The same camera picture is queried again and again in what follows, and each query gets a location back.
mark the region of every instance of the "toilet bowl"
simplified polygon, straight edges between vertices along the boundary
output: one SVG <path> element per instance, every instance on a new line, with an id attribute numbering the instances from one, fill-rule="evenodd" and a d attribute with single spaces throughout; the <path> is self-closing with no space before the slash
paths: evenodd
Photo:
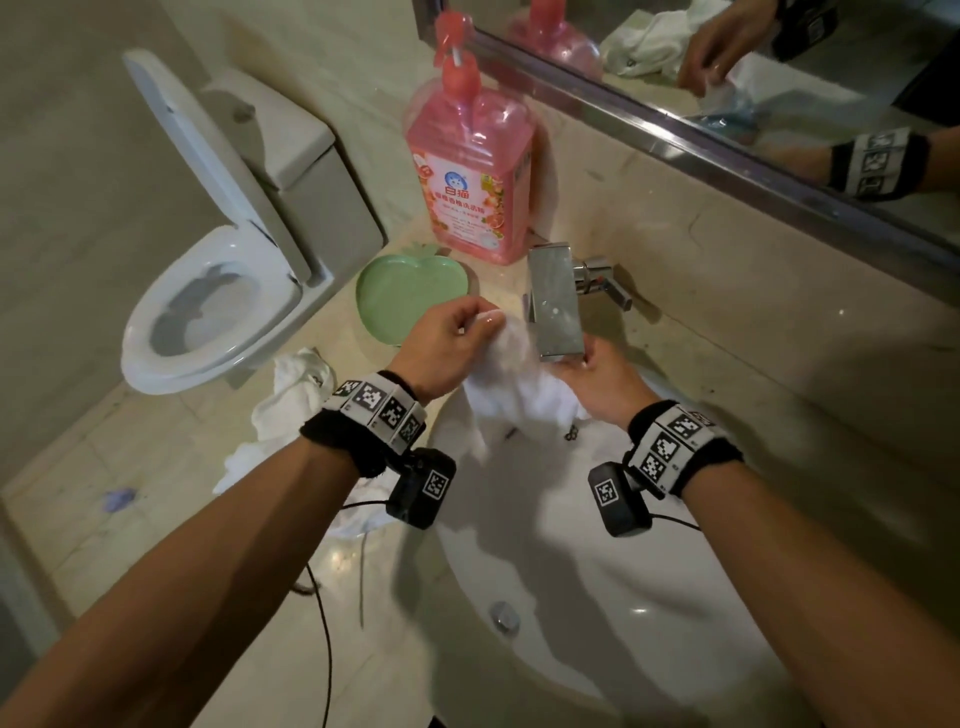
<path id="1" fill-rule="evenodd" d="M 230 221 L 150 285 L 124 330 L 126 381 L 171 394 L 266 362 L 383 235 L 319 119 L 235 70 L 198 98 L 148 51 L 124 62 Z"/>

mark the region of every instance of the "faucet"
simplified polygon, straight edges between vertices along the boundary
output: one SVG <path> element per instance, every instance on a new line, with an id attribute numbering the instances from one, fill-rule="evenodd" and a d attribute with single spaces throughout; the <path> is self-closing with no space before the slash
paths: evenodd
<path id="1" fill-rule="evenodd" d="M 634 305 L 630 294 L 613 279 L 610 262 L 601 255 L 579 260 L 569 245 L 551 243 L 531 248 L 527 266 L 530 284 L 523 307 L 540 361 L 583 358 L 577 296 L 605 291 L 624 311 Z"/>

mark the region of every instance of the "bottle label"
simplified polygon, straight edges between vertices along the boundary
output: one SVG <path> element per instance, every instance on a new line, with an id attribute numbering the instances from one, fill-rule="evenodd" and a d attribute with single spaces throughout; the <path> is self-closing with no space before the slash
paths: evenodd
<path id="1" fill-rule="evenodd" d="M 418 150 L 414 164 L 434 228 L 487 250 L 500 246 L 507 232 L 503 180 Z"/>

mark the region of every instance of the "green soap dish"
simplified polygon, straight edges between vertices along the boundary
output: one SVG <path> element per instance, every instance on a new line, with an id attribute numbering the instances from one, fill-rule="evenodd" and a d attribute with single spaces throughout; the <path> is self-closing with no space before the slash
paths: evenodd
<path id="1" fill-rule="evenodd" d="M 467 271 L 456 260 L 382 255 L 360 272 L 357 311 L 374 339 L 399 346 L 427 308 L 468 291 Z"/>

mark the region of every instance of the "wall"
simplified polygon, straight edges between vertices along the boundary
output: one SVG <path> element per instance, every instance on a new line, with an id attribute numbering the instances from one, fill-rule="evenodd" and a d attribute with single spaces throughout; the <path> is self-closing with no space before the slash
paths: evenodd
<path id="1" fill-rule="evenodd" d="M 155 0 L 6 3 L 0 22 L 0 479 L 120 379 L 141 293 L 218 212 L 127 77 L 204 77 Z"/>
<path id="2" fill-rule="evenodd" d="M 205 65 L 247 69 L 330 123 L 388 233 L 423 212 L 401 116 L 434 70 L 409 0 L 165 7 Z M 960 406 L 955 310 L 534 106 L 537 233 L 609 255 L 651 317 L 671 316 L 918 470 L 955 481 L 960 450 L 944 425 Z"/>

